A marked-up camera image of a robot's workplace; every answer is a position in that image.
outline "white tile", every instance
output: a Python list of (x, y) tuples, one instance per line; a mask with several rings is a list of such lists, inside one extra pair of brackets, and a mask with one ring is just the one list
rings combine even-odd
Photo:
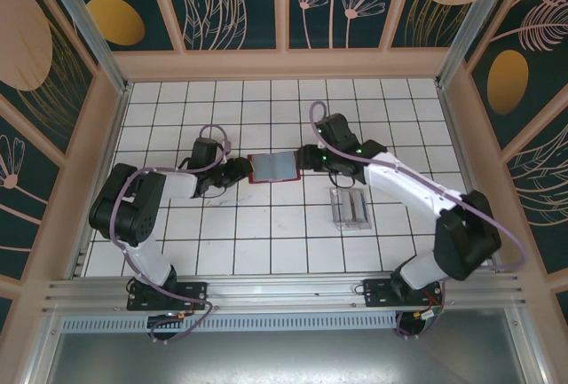
[(270, 148), (270, 125), (250, 124), (241, 127), (241, 148), (266, 149)]
[(119, 151), (146, 151), (152, 127), (124, 127), (121, 140), (118, 143)]
[(163, 82), (158, 102), (185, 103), (187, 82)]
[(131, 103), (157, 103), (161, 82), (137, 82), (130, 96)]
[(234, 252), (235, 275), (264, 275), (270, 273), (270, 240), (237, 240)]
[(238, 207), (237, 238), (270, 238), (270, 207)]
[(302, 145), (316, 145), (318, 138), (310, 124), (302, 124)]
[[(181, 136), (179, 139), (179, 150), (180, 151), (191, 151), (193, 149), (193, 143), (195, 139), (199, 137), (199, 133), (203, 128), (202, 125), (184, 125), (181, 128)], [(203, 132), (204, 137), (209, 137), (209, 130), (206, 129)]]
[(410, 236), (379, 237), (379, 247), (383, 271), (395, 270), (414, 255), (414, 245)]
[(357, 98), (383, 98), (381, 80), (374, 78), (353, 80)]
[(242, 81), (217, 81), (215, 88), (216, 102), (242, 100)]
[(391, 197), (388, 193), (377, 189), (376, 187), (371, 188), (371, 196), (373, 197), (374, 204), (392, 204), (399, 203), (400, 201)]
[(212, 102), (215, 96), (214, 81), (191, 81), (187, 90), (188, 102)]
[(387, 108), (382, 99), (357, 100), (357, 108), (361, 122), (386, 122), (389, 120)]
[(270, 124), (271, 102), (245, 102), (242, 105), (243, 124)]
[(410, 227), (413, 235), (433, 235), (436, 233), (436, 221), (424, 217), (411, 208), (408, 208), (410, 216)]
[(215, 102), (213, 106), (213, 123), (217, 125), (241, 124), (241, 109), (241, 102)]
[(305, 208), (305, 219), (308, 237), (341, 236), (341, 232), (335, 227), (329, 205), (307, 206)]
[(213, 116), (213, 102), (208, 103), (186, 103), (184, 112), (184, 125), (206, 125), (211, 124)]
[(166, 239), (198, 239), (200, 225), (200, 208), (170, 208)]
[(85, 276), (121, 276), (123, 264), (124, 255), (112, 242), (93, 242)]
[(433, 173), (433, 180), (442, 184), (448, 189), (453, 189), (459, 193), (465, 193), (467, 190), (460, 173)]
[(378, 235), (409, 235), (406, 207), (402, 204), (374, 204)]
[(417, 122), (391, 122), (390, 131), (395, 146), (422, 146), (422, 135)]
[(327, 176), (305, 176), (305, 203), (306, 205), (331, 205), (329, 189), (334, 186)]
[(346, 271), (381, 271), (381, 256), (376, 236), (343, 237)]
[[(303, 100), (300, 102), (300, 122), (310, 122), (310, 107), (313, 102), (311, 100)], [(320, 117), (320, 109), (316, 108), (314, 111), (314, 118), (316, 121)]]
[[(232, 152), (236, 152), (241, 148), (241, 126), (237, 124), (224, 124), (221, 127), (225, 130), (225, 133), (227, 133), (227, 137), (231, 142)], [(223, 144), (223, 134), (218, 129), (213, 129), (210, 137)]]
[(353, 80), (326, 80), (327, 98), (346, 99), (355, 98), (355, 90), (353, 89)]
[(128, 106), (124, 126), (129, 127), (133, 125), (144, 126), (152, 125), (154, 122), (154, 113), (156, 110), (155, 104), (134, 104)]
[(374, 140), (383, 146), (392, 146), (391, 127), (388, 122), (362, 122), (363, 141)]
[(304, 184), (302, 180), (270, 184), (273, 205), (303, 205)]
[(431, 79), (410, 79), (410, 92), (413, 98), (438, 98), (434, 80)]
[(146, 152), (117, 152), (114, 164), (128, 164), (136, 168), (144, 167)]
[(310, 273), (345, 271), (341, 238), (308, 238)]
[(434, 249), (434, 235), (414, 236), (416, 254), (428, 253)]
[(245, 81), (242, 99), (247, 100), (270, 100), (270, 80)]
[(305, 237), (304, 207), (272, 207), (272, 237)]
[(199, 244), (198, 275), (233, 274), (234, 240), (202, 240)]
[(272, 273), (306, 273), (305, 239), (272, 240)]
[(381, 80), (384, 98), (410, 98), (406, 80)]
[(326, 80), (300, 80), (300, 99), (327, 100)]
[(420, 128), (424, 137), (424, 144), (451, 145), (452, 139), (445, 122), (421, 122)]
[(298, 80), (273, 80), (272, 100), (298, 100)]
[(204, 207), (234, 207), (237, 205), (237, 186), (227, 190), (211, 186), (203, 197)]
[(358, 122), (359, 112), (355, 100), (329, 100), (329, 114), (341, 114), (348, 122)]
[(430, 173), (426, 151), (422, 146), (401, 146), (396, 148), (397, 158), (407, 167), (419, 173)]
[(300, 124), (272, 125), (272, 148), (294, 149), (300, 144)]
[(160, 208), (158, 209), (158, 215), (156, 216), (156, 223), (152, 233), (156, 240), (163, 240), (166, 233), (166, 223), (168, 222), (168, 209)]
[(176, 151), (179, 147), (181, 126), (153, 127), (150, 137), (150, 151)]
[(176, 269), (178, 276), (192, 276), (197, 268), (197, 240), (167, 240), (163, 244), (163, 256)]
[(236, 208), (204, 208), (201, 239), (234, 238)]
[(414, 104), (410, 99), (386, 100), (389, 121), (416, 121)]
[(178, 152), (176, 151), (152, 151), (146, 156), (145, 167), (176, 167)]
[(181, 125), (184, 118), (184, 103), (159, 104), (154, 125)]
[(433, 173), (459, 172), (460, 166), (451, 146), (426, 146)]
[(239, 182), (239, 207), (270, 205), (270, 184), (250, 184), (248, 179)]
[(300, 122), (298, 102), (272, 102), (272, 122)]
[(443, 121), (444, 113), (437, 98), (415, 98), (414, 107), (418, 121)]

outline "wall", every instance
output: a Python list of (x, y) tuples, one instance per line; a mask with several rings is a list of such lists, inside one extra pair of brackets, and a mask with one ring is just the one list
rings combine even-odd
[(132, 81), (434, 76), (474, 0), (84, 0)]
[(0, 17), (0, 371), (15, 382), (71, 260), (117, 92), (53, 0), (0, 0)]
[[(564, 382), (568, 2), (500, 1), (448, 93), (477, 186), (527, 248), (519, 278), (557, 382)], [(504, 244), (505, 261), (518, 260), (510, 241)]]

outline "cable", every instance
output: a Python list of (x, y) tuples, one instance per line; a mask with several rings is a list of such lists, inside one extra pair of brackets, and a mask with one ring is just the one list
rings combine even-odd
[(114, 202), (114, 205), (113, 205), (113, 211), (112, 211), (111, 216), (110, 216), (110, 224), (109, 224), (110, 240), (111, 240), (111, 242), (113, 242), (113, 244), (115, 244), (117, 247), (119, 247), (121, 249), (122, 253), (124, 254), (124, 258), (126, 259), (126, 263), (134, 271), (134, 274), (136, 275), (137, 278), (143, 279), (154, 290), (156, 290), (159, 293), (162, 293), (162, 294), (164, 294), (164, 295), (166, 295), (170, 298), (174, 298), (174, 299), (180, 300), (182, 302), (190, 302), (192, 304), (203, 304), (203, 305), (207, 306), (207, 310), (205, 311), (205, 313), (203, 313), (203, 315), (201, 315), (201, 317), (199, 319), (197, 319), (193, 325), (191, 325), (189, 328), (187, 328), (182, 333), (177, 333), (176, 335), (171, 337), (169, 340), (165, 340), (165, 341), (158, 340), (155, 337), (154, 330), (160, 325), (165, 325), (167, 323), (172, 322), (172, 320), (177, 321), (179, 319), (166, 319), (166, 320), (162, 320), (162, 321), (154, 324), (154, 326), (152, 326), (152, 329), (150, 330), (150, 337), (152, 338), (152, 341), (154, 343), (159, 341), (161, 344), (166, 345), (169, 342), (174, 342), (174, 341), (177, 341), (177, 340), (184, 338), (193, 329), (195, 329), (197, 326), (199, 326), (200, 323), (203, 322), (203, 320), (205, 320), (205, 318), (211, 313), (211, 311), (213, 310), (213, 304), (211, 302), (207, 301), (207, 300), (200, 300), (200, 299), (197, 299), (197, 298), (184, 297), (184, 296), (181, 296), (181, 295), (173, 294), (170, 291), (166, 291), (162, 287), (156, 285), (149, 277), (144, 275), (139, 270), (139, 268), (130, 259), (130, 255), (129, 255), (128, 251), (126, 251), (126, 249), (124, 249), (123, 243), (120, 242), (116, 237), (114, 227), (116, 226), (116, 217), (118, 215), (118, 208), (121, 205), (122, 198), (124, 197), (124, 194), (128, 191), (132, 182), (136, 179), (136, 177), (140, 176), (141, 174), (151, 172), (151, 171), (152, 172), (161, 171), (161, 172), (167, 172), (167, 173), (196, 174), (196, 173), (202, 173), (202, 172), (205, 172), (207, 170), (210, 170), (210, 169), (214, 168), (217, 164), (219, 164), (223, 160), (223, 158), (231, 151), (231, 142), (229, 141), (229, 138), (227, 136), (226, 131), (222, 127), (220, 127), (216, 124), (208, 124), (208, 125), (204, 126), (201, 129), (201, 131), (199, 132), (199, 137), (202, 136), (203, 131), (207, 128), (218, 129), (223, 134), (223, 140), (224, 140), (224, 142), (223, 142), (223, 154), (221, 156), (219, 156), (212, 164), (208, 165), (207, 167), (198, 168), (198, 169), (179, 169), (179, 168), (168, 168), (168, 167), (158, 167), (158, 168), (146, 167), (146, 168), (138, 169), (126, 180), (126, 183), (124, 183), (124, 186), (119, 191), (118, 196), (116, 197), (116, 201)]
[(414, 170), (406, 167), (403, 164), (395, 166), (394, 164), (391, 164), (390, 162), (387, 162), (387, 161), (380, 161), (380, 160), (374, 160), (374, 159), (369, 160), (367, 158), (361, 158), (359, 156), (349, 155), (348, 153), (343, 153), (340, 150), (335, 149), (318, 132), (318, 128), (316, 127), (316, 121), (313, 117), (313, 111), (316, 108), (316, 106), (321, 106), (323, 108), (323, 117), (327, 116), (327, 107), (326, 107), (325, 103), (323, 103), (321, 100), (313, 102), (312, 105), (310, 106), (310, 124), (312, 126), (313, 132), (315, 133), (318, 141), (320, 141), (330, 152), (333, 152), (336, 155), (339, 155), (339, 156), (341, 156), (341, 157), (343, 157), (347, 160), (363, 162), (365, 164), (374, 164), (374, 165), (378, 165), (380, 167), (394, 169), (395, 172), (400, 172), (402, 174), (405, 174), (405, 175), (413, 178), (418, 183), (423, 184), (427, 188), (429, 188), (432, 191), (434, 191), (435, 193), (437, 193), (440, 197), (444, 197), (447, 200), (452, 201), (457, 206), (469, 211), (471, 214), (481, 218), (482, 220), (485, 220), (486, 222), (488, 222), (490, 225), (492, 225), (493, 227), (495, 227), (499, 231), (502, 231), (503, 233), (505, 233), (505, 235), (507, 235), (513, 242), (515, 242), (515, 244), (517, 244), (518, 249), (521, 251), (522, 259), (519, 262), (511, 263), (511, 264), (492, 265), (492, 266), (479, 266), (478, 267), (479, 269), (482, 269), (482, 270), (516, 270), (516, 269), (519, 269), (520, 267), (522, 267), (523, 265), (525, 265), (525, 263), (526, 263), (526, 251), (525, 251), (525, 247), (523, 246), (521, 241), (509, 229), (507, 229), (505, 226), (503, 226), (502, 224), (495, 221), (493, 218), (488, 216), (486, 213), (479, 211), (477, 208), (473, 208), (471, 205), (465, 203), (463, 200), (460, 200), (460, 199), (452, 196), (451, 194), (446, 193), (443, 189), (441, 189), (437, 185), (433, 184), (426, 177), (424, 177), (421, 174), (415, 172)]
[(340, 186), (337, 183), (337, 174), (327, 173), (327, 177), (329, 178), (329, 181), (331, 182), (331, 184), (333, 186), (335, 186), (337, 189), (351, 189), (355, 185), (355, 179), (353, 177), (351, 177), (351, 186)]

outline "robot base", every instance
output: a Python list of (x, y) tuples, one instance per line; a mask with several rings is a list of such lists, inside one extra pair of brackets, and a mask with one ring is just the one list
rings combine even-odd
[[(207, 282), (177, 282), (167, 288), (168, 291), (186, 298), (207, 299)], [(182, 302), (158, 293), (151, 286), (142, 284), (136, 279), (128, 288), (128, 311), (194, 311), (205, 310), (203, 304)]]
[(363, 296), (367, 307), (425, 307), (430, 306), (430, 299), (424, 293), (428, 292), (438, 303), (442, 303), (440, 284), (433, 282), (421, 291), (413, 291), (405, 301), (391, 289), (391, 280), (366, 279), (363, 281)]

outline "white tiled floor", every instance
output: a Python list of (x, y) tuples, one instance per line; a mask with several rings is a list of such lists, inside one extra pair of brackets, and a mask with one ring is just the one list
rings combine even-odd
[[(464, 191), (431, 80), (137, 83), (114, 163), (173, 167), (191, 154), (201, 126), (212, 122), (227, 131), (231, 156), (295, 150), (315, 143), (307, 123), (315, 99), (344, 114), (359, 139), (372, 138), (410, 167)], [(303, 174), (290, 183), (242, 181), (216, 199), (163, 202), (154, 234), (164, 256), (179, 275), (325, 273), (393, 270), (432, 248), (434, 223), (362, 184), (356, 187), (367, 196), (373, 229), (340, 232), (332, 223), (327, 176)], [(83, 275), (129, 276), (131, 270), (96, 234)]]

